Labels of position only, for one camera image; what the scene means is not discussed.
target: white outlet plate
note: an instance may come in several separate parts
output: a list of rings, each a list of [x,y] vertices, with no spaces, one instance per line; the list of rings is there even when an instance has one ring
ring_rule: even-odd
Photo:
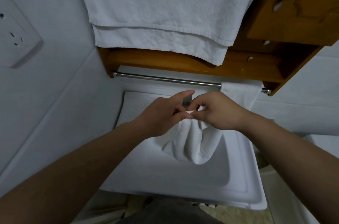
[[[0,0],[0,64],[13,67],[42,40],[13,0]]]

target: forearm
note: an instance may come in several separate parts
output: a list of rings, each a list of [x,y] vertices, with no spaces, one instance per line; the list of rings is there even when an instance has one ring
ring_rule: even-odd
[[[0,198],[4,223],[70,223],[146,137],[131,123],[83,145]]]
[[[240,132],[256,145],[318,220],[338,220],[338,158],[254,113],[246,116]]]

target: chrome towel rod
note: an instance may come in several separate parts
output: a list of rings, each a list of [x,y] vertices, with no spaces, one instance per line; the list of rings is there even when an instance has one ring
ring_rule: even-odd
[[[166,82],[172,82],[172,83],[200,85],[200,86],[209,86],[209,87],[218,87],[218,88],[221,87],[221,83],[213,83],[213,82],[163,78],[163,77],[148,76],[148,75],[141,75],[141,74],[131,74],[131,73],[124,73],[124,72],[112,72],[112,74],[114,77],[126,77],[126,78],[142,79],[142,80],[166,81]],[[262,88],[261,92],[265,93],[266,95],[269,95],[272,92],[272,90]]]

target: person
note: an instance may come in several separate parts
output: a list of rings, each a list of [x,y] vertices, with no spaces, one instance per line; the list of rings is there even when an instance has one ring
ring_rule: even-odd
[[[90,141],[19,184],[0,198],[1,223],[72,222],[137,145],[147,138],[165,134],[185,118],[243,133],[320,223],[338,223],[338,158],[244,109],[221,92],[200,95],[185,109],[181,101],[193,93],[187,90],[168,99],[157,98],[133,121]],[[206,109],[197,111],[201,105]],[[160,200],[158,208],[147,210],[151,205],[121,223],[141,223],[142,220],[143,223],[219,223],[184,200]],[[165,218],[159,221],[157,214]]]

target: beige floor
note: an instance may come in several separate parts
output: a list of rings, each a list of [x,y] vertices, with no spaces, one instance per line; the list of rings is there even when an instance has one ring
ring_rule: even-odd
[[[125,217],[141,211],[147,196],[129,195]],[[201,206],[206,213],[227,224],[274,224],[269,209],[256,211],[218,205],[212,209]]]

